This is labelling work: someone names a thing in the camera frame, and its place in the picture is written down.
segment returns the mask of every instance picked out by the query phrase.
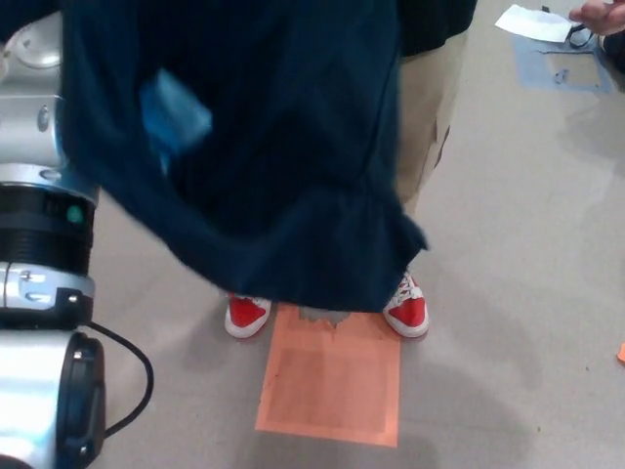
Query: khaki pants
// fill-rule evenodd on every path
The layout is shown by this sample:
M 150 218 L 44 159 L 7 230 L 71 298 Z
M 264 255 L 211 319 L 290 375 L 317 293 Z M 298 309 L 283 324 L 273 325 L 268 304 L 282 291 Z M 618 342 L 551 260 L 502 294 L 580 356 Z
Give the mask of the khaki pants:
M 449 135 L 467 46 L 464 32 L 439 49 L 404 59 L 401 65 L 401 131 L 397 194 L 413 216 L 419 191 L 440 161 Z

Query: orange mat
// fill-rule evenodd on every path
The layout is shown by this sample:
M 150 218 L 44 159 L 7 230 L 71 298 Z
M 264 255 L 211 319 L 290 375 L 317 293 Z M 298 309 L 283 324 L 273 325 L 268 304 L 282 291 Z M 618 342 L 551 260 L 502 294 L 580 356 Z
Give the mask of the orange mat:
M 280 306 L 256 429 L 396 448 L 399 352 L 382 315 L 335 327 Z

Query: red sneaker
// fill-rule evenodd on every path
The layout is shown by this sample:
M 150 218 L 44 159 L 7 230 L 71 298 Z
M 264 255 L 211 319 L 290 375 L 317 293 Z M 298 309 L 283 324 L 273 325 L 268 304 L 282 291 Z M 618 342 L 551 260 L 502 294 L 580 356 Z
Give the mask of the red sneaker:
M 244 296 L 230 296 L 226 310 L 226 331 L 236 339 L 256 334 L 270 318 L 271 301 Z
M 403 277 L 395 296 L 382 313 L 389 325 L 403 337 L 421 337 L 430 326 L 428 305 L 411 274 Z

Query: black cable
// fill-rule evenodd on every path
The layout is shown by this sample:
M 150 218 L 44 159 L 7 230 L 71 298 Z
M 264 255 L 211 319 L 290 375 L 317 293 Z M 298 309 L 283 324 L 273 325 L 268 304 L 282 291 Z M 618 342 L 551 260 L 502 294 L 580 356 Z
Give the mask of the black cable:
M 139 404 L 126 415 L 124 418 L 119 420 L 114 425 L 111 425 L 106 429 L 104 433 L 105 438 L 112 437 L 117 432 L 123 430 L 128 425 L 133 423 L 143 412 L 146 410 L 149 401 L 152 399 L 152 394 L 154 393 L 154 367 L 152 363 L 149 361 L 149 358 L 146 354 L 144 354 L 139 347 L 133 344 L 130 340 L 123 338 L 121 335 L 116 334 L 110 329 L 107 329 L 103 325 L 97 324 L 95 322 L 90 322 L 87 324 L 87 327 L 99 332 L 101 335 L 108 337 L 110 340 L 117 342 L 122 347 L 128 349 L 128 351 L 133 354 L 135 357 L 139 359 L 141 363 L 144 364 L 146 368 L 146 390 L 144 391 L 144 396 L 142 397 Z

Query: green light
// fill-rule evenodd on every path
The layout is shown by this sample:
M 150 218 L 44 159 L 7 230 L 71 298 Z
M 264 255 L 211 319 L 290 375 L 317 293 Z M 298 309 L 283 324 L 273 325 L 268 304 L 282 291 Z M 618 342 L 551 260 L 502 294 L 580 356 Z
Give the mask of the green light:
M 67 209 L 67 221 L 76 225 L 82 224 L 85 221 L 82 209 L 77 205 L 72 205 L 71 207 L 69 207 Z

